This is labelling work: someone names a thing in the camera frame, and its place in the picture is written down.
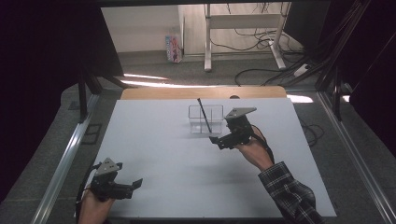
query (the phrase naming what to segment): metal frame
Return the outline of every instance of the metal frame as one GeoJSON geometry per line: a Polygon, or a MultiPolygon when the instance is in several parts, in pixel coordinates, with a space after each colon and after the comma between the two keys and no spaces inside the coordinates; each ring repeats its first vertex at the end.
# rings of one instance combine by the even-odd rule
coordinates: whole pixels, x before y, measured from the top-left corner
{"type": "Polygon", "coordinates": [[[276,64],[279,69],[285,69],[279,51],[279,39],[289,11],[290,2],[285,2],[280,14],[253,14],[253,15],[215,15],[210,14],[210,4],[206,5],[206,41],[205,41],[205,71],[212,71],[212,43],[210,30],[212,29],[248,29],[248,28],[276,28],[276,36],[270,41],[276,64]]]}
{"type": "Polygon", "coordinates": [[[85,88],[84,75],[81,73],[78,78],[78,98],[79,98],[79,123],[84,122],[88,115],[87,91],[85,88]]]}
{"type": "Polygon", "coordinates": [[[79,123],[73,132],[72,137],[62,155],[61,161],[55,170],[55,173],[49,182],[49,186],[41,200],[40,205],[35,211],[35,215],[31,223],[46,223],[53,205],[55,205],[56,199],[61,191],[64,180],[66,179],[67,173],[72,165],[73,159],[76,156],[78,147],[81,143],[81,139],[87,130],[88,124],[90,123],[92,112],[96,106],[99,99],[99,95],[92,95],[90,101],[88,102],[88,115],[87,118],[79,123]]]}
{"type": "Polygon", "coordinates": [[[323,108],[329,116],[334,129],[337,131],[344,146],[346,147],[346,152],[348,153],[349,158],[352,160],[356,170],[361,176],[361,180],[373,198],[373,201],[375,202],[375,205],[378,208],[382,218],[384,218],[385,222],[388,224],[396,223],[396,215],[390,205],[388,197],[385,195],[384,191],[375,180],[375,177],[359,153],[359,149],[355,146],[352,138],[349,136],[349,133],[347,132],[343,122],[341,122],[332,112],[332,103],[327,96],[327,93],[320,91],[317,93],[317,95],[323,108]]]}

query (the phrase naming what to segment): white board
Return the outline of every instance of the white board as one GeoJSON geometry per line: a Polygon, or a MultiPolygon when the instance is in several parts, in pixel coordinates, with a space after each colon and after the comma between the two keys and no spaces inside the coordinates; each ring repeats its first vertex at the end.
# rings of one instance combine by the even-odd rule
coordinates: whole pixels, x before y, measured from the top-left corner
{"type": "MultiPolygon", "coordinates": [[[[328,193],[305,140],[294,107],[287,98],[202,99],[203,105],[257,107],[247,114],[259,127],[293,176],[310,187],[317,210],[335,217],[328,193]]],[[[117,200],[111,217],[251,218],[281,217],[260,179],[259,169],[237,150],[219,150],[207,134],[191,133],[189,105],[196,100],[119,100],[114,108],[96,163],[109,157],[122,162],[115,182],[143,178],[132,199],[117,200]]],[[[223,122],[223,132],[229,133],[223,122]]]]}

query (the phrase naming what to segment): dark panel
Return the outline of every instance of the dark panel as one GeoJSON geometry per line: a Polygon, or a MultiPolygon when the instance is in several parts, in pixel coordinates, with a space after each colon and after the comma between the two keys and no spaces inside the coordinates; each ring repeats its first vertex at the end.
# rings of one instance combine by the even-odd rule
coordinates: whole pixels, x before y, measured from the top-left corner
{"type": "Polygon", "coordinates": [[[324,41],[345,17],[355,0],[331,1],[320,34],[319,43],[324,41]]]}
{"type": "Polygon", "coordinates": [[[292,2],[284,31],[306,49],[318,45],[330,1],[292,2]]]}
{"type": "Polygon", "coordinates": [[[374,1],[340,57],[343,80],[354,91],[350,102],[396,156],[395,1],[374,1]]]}
{"type": "Polygon", "coordinates": [[[62,92],[78,82],[78,75],[122,74],[99,7],[6,3],[0,6],[0,200],[35,153],[62,92]]]}

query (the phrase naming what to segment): black stick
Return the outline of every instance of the black stick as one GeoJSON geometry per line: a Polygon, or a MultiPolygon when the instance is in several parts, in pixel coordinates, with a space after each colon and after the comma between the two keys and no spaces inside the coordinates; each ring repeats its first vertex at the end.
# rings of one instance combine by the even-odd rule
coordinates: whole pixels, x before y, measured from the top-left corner
{"type": "Polygon", "coordinates": [[[209,130],[210,133],[212,133],[212,129],[210,129],[209,122],[207,121],[207,117],[206,117],[206,114],[205,114],[205,111],[204,111],[204,107],[202,106],[201,99],[198,98],[197,101],[199,103],[199,106],[201,107],[202,113],[204,114],[204,119],[205,119],[205,122],[206,122],[206,125],[207,125],[207,129],[209,130]]]}

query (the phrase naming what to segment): sleeve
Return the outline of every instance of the sleeve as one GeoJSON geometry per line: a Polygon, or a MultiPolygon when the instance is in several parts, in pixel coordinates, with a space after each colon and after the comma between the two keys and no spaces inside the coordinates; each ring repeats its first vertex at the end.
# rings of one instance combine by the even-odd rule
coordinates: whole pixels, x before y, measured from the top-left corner
{"type": "Polygon", "coordinates": [[[259,178],[289,223],[324,223],[315,209],[314,192],[295,180],[283,161],[261,172],[259,178]]]}

